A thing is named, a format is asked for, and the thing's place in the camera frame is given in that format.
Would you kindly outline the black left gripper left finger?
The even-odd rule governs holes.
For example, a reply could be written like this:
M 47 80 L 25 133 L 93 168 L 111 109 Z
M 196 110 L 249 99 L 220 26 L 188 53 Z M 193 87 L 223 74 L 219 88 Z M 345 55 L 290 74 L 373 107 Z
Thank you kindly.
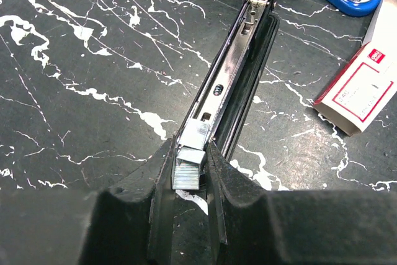
M 1 192 L 2 264 L 169 264 L 174 139 L 99 191 Z

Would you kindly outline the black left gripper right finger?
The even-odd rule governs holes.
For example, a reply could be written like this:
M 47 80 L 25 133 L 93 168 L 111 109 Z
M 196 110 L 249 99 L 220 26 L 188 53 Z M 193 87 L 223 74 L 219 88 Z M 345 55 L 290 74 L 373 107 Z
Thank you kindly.
M 395 264 L 396 194 L 267 191 L 207 147 L 213 264 Z

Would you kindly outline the staple strip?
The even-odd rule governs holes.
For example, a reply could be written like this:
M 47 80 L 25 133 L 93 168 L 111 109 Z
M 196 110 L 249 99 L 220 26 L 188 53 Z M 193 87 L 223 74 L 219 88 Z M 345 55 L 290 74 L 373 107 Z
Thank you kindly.
M 186 122 L 177 139 L 176 161 L 172 173 L 174 190 L 199 190 L 209 128 L 208 122 L 198 119 L 189 119 Z

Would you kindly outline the red staple box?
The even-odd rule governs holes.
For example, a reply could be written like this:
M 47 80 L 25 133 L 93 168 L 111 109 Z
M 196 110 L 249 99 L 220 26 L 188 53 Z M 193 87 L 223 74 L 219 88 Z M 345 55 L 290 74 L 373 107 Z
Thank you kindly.
M 396 48 L 368 42 L 313 107 L 348 136 L 362 133 L 396 93 Z

